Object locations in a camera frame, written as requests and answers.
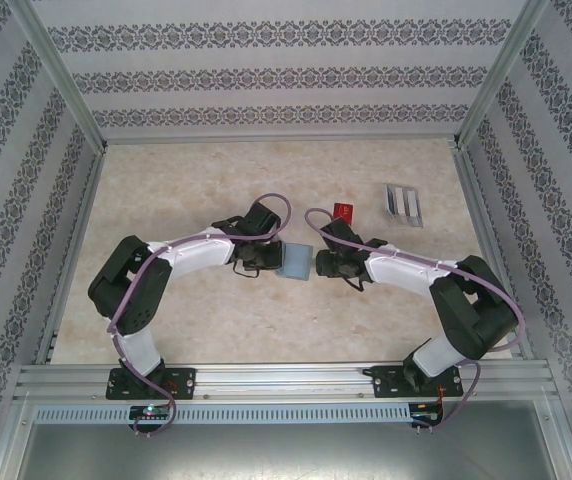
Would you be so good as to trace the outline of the grey-blue card holder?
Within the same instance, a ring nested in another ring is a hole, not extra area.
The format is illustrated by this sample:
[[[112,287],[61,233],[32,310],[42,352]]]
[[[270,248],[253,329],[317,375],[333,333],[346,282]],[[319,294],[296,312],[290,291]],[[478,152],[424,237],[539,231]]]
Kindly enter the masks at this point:
[[[310,277],[312,257],[312,246],[285,242],[282,265],[276,270],[276,275],[287,279],[307,281]]]

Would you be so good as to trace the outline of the clear acrylic card stand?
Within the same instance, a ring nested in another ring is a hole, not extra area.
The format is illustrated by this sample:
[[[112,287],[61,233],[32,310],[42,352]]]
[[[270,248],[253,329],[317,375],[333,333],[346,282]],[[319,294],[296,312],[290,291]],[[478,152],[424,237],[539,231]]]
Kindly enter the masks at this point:
[[[399,216],[397,214],[397,210],[396,210],[396,215],[391,215],[387,211],[387,195],[386,195],[385,206],[386,206],[386,211],[388,212],[388,214],[399,225],[409,226],[412,228],[422,228],[423,227],[423,219],[422,219],[421,206],[420,206],[419,194],[418,194],[417,189],[414,187],[407,187],[407,186],[396,185],[396,184],[386,184],[385,185],[385,194],[386,194],[386,186],[389,186],[391,189],[394,190],[394,192],[395,192],[396,188],[402,188],[404,190],[404,201],[405,201],[405,207],[406,207],[406,215],[405,216]]]

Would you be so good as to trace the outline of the grey metal sheet panel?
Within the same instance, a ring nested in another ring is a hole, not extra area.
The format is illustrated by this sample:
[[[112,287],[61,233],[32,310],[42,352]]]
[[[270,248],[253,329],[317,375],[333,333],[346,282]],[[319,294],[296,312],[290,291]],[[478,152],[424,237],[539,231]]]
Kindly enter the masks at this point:
[[[18,480],[570,480],[530,435],[490,441],[397,425],[37,426]]]

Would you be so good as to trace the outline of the aluminium back rail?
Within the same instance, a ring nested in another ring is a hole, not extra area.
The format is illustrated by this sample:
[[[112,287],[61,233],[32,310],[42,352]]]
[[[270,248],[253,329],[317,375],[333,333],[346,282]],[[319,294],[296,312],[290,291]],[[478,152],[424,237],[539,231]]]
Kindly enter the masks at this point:
[[[263,142],[329,142],[329,141],[411,141],[411,140],[446,140],[449,145],[458,144],[455,134],[306,134],[306,135],[210,135],[210,136],[176,136],[151,138],[115,138],[106,140],[107,146],[133,146],[153,144],[204,144],[204,143],[263,143]]]

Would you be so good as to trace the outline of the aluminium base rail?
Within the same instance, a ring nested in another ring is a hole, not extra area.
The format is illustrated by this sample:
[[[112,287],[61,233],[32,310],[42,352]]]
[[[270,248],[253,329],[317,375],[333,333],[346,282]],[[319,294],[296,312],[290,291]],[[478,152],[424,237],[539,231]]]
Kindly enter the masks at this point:
[[[473,401],[557,398],[549,364],[542,360],[482,360]],[[375,402],[365,363],[195,364],[195,403]],[[32,404],[105,400],[109,365],[33,365],[19,370],[11,400]]]

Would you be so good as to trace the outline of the aluminium side rail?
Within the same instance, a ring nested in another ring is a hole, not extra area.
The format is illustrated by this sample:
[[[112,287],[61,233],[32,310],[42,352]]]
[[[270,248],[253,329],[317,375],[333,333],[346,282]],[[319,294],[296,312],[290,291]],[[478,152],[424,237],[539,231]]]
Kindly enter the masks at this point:
[[[44,322],[40,330],[37,345],[30,360],[31,365],[43,365],[51,361],[53,350],[52,342],[57,341],[84,235],[105,163],[106,153],[107,147],[95,156],[93,164],[87,173],[83,195],[80,198],[72,224],[72,230],[70,231],[66,249],[62,256],[61,269],[57,274],[54,290],[45,311]]]
[[[501,257],[491,218],[486,209],[483,195],[467,152],[457,147],[452,147],[450,151],[471,216],[481,256],[487,261],[494,274],[501,281],[506,292],[510,294],[514,300],[517,300]]]

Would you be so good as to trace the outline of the aluminium frame post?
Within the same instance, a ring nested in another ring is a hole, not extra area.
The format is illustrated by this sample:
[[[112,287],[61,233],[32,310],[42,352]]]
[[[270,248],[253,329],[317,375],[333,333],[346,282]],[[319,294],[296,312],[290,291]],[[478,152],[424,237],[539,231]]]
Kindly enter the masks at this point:
[[[461,150],[470,142],[548,3],[549,0],[525,0],[460,129],[449,142],[452,152]]]
[[[47,28],[33,7],[32,0],[6,0],[6,2],[38,54],[48,75],[62,95],[85,138],[90,142],[95,152],[103,153],[107,141]]]

